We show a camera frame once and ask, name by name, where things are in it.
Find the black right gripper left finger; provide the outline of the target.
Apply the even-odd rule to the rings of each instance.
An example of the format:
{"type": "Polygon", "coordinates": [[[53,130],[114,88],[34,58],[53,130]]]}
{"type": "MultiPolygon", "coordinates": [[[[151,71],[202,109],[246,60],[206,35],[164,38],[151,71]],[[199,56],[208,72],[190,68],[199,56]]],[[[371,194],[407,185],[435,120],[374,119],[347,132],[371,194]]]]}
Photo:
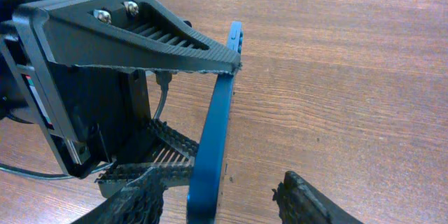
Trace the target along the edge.
{"type": "Polygon", "coordinates": [[[150,168],[76,223],[159,223],[163,212],[162,176],[150,168]]]}

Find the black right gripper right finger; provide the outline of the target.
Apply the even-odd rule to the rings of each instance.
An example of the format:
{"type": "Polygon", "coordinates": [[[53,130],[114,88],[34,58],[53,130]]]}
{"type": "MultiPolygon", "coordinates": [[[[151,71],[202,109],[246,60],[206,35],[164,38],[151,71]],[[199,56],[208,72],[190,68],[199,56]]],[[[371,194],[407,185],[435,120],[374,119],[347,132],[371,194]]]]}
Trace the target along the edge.
{"type": "Polygon", "coordinates": [[[272,191],[282,223],[361,224],[294,171],[272,191]]]}

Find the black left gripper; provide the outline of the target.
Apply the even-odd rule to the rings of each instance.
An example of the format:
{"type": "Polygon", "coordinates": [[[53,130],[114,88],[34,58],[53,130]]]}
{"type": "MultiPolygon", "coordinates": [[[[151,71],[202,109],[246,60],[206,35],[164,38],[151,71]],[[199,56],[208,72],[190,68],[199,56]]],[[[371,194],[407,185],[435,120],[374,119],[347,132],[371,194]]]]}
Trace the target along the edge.
{"type": "Polygon", "coordinates": [[[234,75],[237,48],[194,30],[157,0],[40,0],[12,12],[1,35],[1,117],[40,127],[64,174],[95,180],[103,197],[152,169],[187,186],[196,141],[150,118],[145,73],[234,75]]]}

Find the blue Samsung Galaxy smartphone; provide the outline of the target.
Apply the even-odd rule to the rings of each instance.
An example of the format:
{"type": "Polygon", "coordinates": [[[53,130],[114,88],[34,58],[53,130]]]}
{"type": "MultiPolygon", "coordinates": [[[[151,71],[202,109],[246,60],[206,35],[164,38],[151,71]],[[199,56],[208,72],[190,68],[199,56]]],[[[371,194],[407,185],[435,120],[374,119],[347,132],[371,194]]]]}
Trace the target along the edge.
{"type": "Polygon", "coordinates": [[[235,77],[219,74],[206,115],[187,196],[188,223],[214,223],[225,171],[225,148],[235,77]]]}

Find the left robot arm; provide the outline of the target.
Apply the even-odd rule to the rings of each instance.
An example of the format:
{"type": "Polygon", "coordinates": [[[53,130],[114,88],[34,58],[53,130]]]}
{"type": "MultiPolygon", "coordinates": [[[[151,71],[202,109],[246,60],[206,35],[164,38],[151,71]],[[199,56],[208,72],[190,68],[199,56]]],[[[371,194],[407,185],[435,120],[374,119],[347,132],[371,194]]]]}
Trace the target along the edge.
{"type": "Polygon", "coordinates": [[[214,200],[243,39],[240,22],[221,44],[158,0],[1,0],[1,114],[38,125],[66,175],[104,163],[105,197],[152,169],[214,200]],[[216,75],[199,141],[160,119],[177,73],[216,75]]]}

